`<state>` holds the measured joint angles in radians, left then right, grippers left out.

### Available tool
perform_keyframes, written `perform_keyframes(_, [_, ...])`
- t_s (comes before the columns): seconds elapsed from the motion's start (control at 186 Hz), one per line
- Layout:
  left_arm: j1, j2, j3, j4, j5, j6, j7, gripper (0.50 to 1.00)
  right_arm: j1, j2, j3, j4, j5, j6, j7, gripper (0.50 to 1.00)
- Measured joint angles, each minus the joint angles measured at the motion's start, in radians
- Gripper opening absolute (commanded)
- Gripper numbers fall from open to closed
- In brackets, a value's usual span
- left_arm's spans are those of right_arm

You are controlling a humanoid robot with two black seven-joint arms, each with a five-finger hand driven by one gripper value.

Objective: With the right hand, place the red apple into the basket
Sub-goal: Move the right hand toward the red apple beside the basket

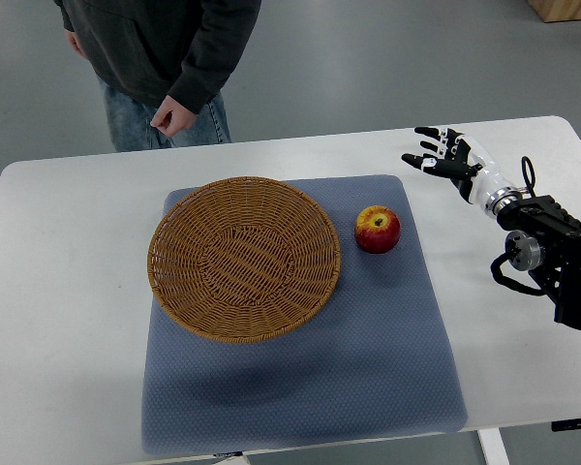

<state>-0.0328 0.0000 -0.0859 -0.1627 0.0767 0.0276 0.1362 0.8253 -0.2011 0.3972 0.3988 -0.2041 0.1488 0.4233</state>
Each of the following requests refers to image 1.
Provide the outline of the person's bare right hand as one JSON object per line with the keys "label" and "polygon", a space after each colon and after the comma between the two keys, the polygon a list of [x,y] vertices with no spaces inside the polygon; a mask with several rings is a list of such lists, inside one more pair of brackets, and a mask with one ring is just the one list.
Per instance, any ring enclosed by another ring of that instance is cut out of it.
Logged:
{"label": "person's bare right hand", "polygon": [[83,48],[81,47],[80,40],[78,39],[76,32],[65,30],[64,33],[67,42],[69,43],[70,47],[74,50],[74,52],[84,60],[87,60],[87,56]]}

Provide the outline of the person's bare left hand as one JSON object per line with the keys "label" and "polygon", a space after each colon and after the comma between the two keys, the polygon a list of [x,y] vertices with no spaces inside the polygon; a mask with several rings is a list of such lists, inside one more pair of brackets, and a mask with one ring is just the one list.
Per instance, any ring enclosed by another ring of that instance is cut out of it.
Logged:
{"label": "person's bare left hand", "polygon": [[198,116],[167,95],[156,110],[150,126],[168,138],[190,129]]}

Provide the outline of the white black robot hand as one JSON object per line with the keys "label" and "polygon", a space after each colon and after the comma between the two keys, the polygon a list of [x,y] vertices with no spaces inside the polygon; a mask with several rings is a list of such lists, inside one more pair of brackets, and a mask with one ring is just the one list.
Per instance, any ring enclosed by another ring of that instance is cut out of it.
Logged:
{"label": "white black robot hand", "polygon": [[499,165],[477,140],[449,127],[416,127],[423,136],[421,155],[403,154],[401,159],[426,174],[449,179],[462,199],[476,204],[495,219],[505,206],[522,194],[501,173]]}

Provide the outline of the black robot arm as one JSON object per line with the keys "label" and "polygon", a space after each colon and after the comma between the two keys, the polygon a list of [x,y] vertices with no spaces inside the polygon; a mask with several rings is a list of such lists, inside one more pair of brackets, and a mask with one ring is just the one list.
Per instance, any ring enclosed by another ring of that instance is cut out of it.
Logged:
{"label": "black robot arm", "polygon": [[505,251],[490,266],[495,282],[548,296],[554,321],[581,331],[581,221],[550,196],[513,201],[496,220],[508,235]]}

